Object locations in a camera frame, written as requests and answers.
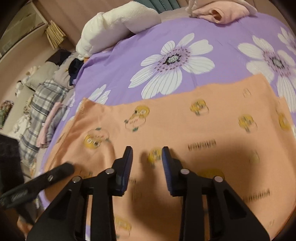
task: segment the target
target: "mattress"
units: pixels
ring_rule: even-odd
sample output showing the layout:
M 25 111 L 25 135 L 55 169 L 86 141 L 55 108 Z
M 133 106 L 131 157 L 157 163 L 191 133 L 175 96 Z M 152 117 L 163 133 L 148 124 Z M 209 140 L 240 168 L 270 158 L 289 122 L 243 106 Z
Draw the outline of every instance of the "mattress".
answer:
M 69 109 L 44 155 L 41 171 L 64 126 L 75 116 L 84 97 L 111 106 L 127 104 L 188 92 L 210 83 L 233 83 L 262 73 L 275 94 L 286 99 L 295 123 L 294 42 L 294 36 L 283 23 L 258 13 L 257 17 L 243 18 L 224 26 L 202 19 L 174 19 L 94 54 L 79 71 Z M 287 196 L 292 214 L 296 192 Z M 44 193 L 41 197 L 47 207 L 49 200 Z M 288 218 L 289 215 L 282 217 L 280 211 L 275 211 L 273 220 L 263 223 L 271 238 Z

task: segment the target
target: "plaid pillow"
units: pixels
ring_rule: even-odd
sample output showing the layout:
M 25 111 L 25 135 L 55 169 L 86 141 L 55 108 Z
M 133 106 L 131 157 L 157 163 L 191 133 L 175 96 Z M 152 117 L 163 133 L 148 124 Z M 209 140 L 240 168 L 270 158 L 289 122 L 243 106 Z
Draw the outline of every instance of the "plaid pillow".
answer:
M 68 89 L 58 85 L 53 80 L 46 80 L 40 84 L 31 103 L 31 127 L 27 129 L 20 139 L 20 156 L 31 162 L 39 150 L 36 147 L 37 137 L 43 123 L 53 108 L 55 102 L 63 101 Z

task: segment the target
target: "pink towel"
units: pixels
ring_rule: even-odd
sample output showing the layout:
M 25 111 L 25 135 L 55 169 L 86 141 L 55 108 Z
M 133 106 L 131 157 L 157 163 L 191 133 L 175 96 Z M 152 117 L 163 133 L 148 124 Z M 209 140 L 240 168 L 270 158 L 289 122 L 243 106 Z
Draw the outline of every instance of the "pink towel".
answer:
M 213 23 L 228 24 L 239 18 L 249 16 L 248 9 L 232 1 L 216 1 L 192 11 L 192 15 Z
M 47 133 L 47 129 L 49 127 L 49 124 L 51 123 L 51 121 L 52 121 L 53 117 L 55 116 L 56 112 L 58 111 L 58 109 L 62 106 L 63 106 L 63 104 L 61 102 L 56 102 L 54 104 L 54 107 L 52 108 L 49 115 L 47 116 L 44 126 L 42 127 L 42 129 L 39 133 L 39 136 L 37 138 L 37 143 L 36 143 L 37 147 L 41 147 L 42 145 L 45 144 L 46 133 Z

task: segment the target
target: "gray cloth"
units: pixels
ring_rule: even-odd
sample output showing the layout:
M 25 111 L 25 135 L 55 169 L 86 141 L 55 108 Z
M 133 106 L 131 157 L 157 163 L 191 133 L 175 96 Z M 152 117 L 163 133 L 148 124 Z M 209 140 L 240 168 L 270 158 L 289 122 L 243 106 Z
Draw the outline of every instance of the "gray cloth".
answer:
M 40 84 L 31 103 L 31 127 L 20 139 L 20 156 L 31 162 L 39 150 L 36 147 L 37 138 L 45 120 L 56 102 L 62 102 L 68 89 L 58 85 L 53 80 L 46 80 Z
M 49 124 L 47 134 L 46 134 L 46 146 L 49 146 L 49 144 L 52 140 L 52 137 L 54 135 L 54 132 L 55 132 L 58 124 L 60 123 L 61 119 L 63 118 L 66 110 L 67 110 L 66 105 L 59 108 L 58 111 L 56 112 L 55 116 L 53 117 L 51 123 Z

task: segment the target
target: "white towel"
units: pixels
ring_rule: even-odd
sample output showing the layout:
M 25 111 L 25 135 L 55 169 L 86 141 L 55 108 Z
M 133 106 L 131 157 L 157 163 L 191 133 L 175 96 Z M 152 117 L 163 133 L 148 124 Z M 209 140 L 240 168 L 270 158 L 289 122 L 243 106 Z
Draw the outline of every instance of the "white towel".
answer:
M 157 11 L 138 2 L 129 2 L 109 12 L 100 12 L 84 26 L 76 45 L 78 58 L 89 58 L 126 38 L 161 23 Z
M 189 0 L 188 7 L 186 8 L 186 12 L 192 16 L 192 11 L 216 1 L 225 1 L 225 0 Z M 255 16 L 257 13 L 257 9 L 252 5 L 248 4 L 244 0 L 228 0 L 228 1 L 236 2 L 238 4 L 245 6 L 248 9 L 251 16 Z

